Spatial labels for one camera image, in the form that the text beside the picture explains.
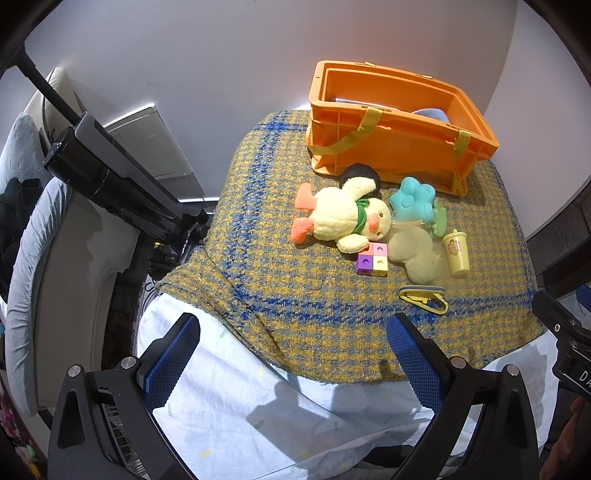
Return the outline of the person's right hand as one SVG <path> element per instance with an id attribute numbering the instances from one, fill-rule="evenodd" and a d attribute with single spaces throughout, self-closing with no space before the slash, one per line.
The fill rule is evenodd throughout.
<path id="1" fill-rule="evenodd" d="M 571 404 L 571 418 L 543 464 L 539 473 L 540 480 L 552 479 L 572 454 L 576 445 L 576 427 L 584 404 L 585 400 L 582 397 L 576 398 Z"/>

